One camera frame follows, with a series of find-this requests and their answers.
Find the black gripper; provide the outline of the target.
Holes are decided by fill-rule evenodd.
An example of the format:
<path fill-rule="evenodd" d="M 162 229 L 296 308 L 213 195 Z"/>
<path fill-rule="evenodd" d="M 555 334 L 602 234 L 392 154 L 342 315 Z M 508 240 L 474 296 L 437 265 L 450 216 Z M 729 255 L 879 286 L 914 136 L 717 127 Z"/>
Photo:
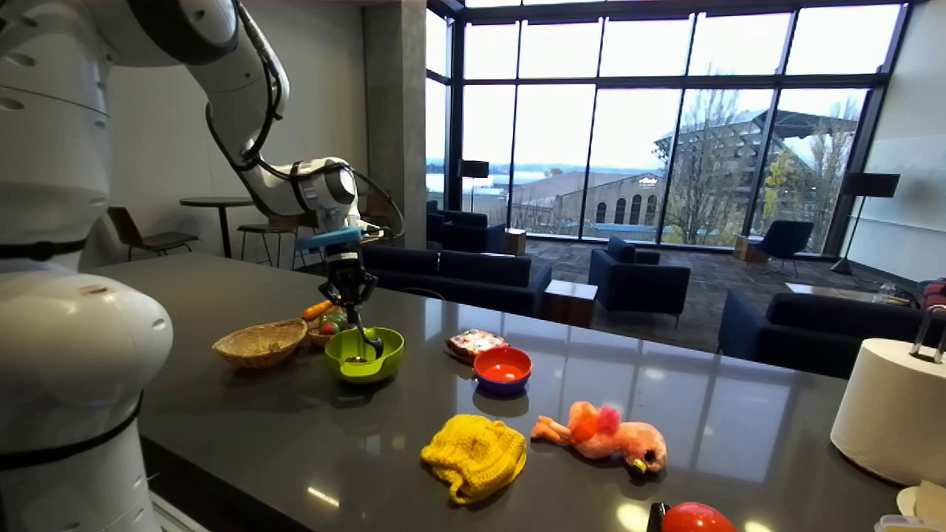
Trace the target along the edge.
<path fill-rule="evenodd" d="M 379 280 L 366 275 L 357 252 L 342 252 L 329 260 L 326 280 L 320 283 L 320 291 L 338 303 L 346 308 L 342 296 L 354 296 L 354 308 L 366 303 L 375 291 Z"/>

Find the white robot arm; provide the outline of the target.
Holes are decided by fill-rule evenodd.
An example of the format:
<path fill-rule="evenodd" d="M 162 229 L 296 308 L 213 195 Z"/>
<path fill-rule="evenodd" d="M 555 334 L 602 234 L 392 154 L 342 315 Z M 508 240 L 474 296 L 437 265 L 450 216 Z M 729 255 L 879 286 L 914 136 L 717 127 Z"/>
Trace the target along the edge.
<path fill-rule="evenodd" d="M 168 309 L 80 255 L 110 204 L 106 74 L 181 65 L 250 204 L 348 265 L 382 229 L 339 157 L 264 157 L 289 79 L 239 0 L 0 2 L 0 532 L 160 532 L 140 407 Z"/>

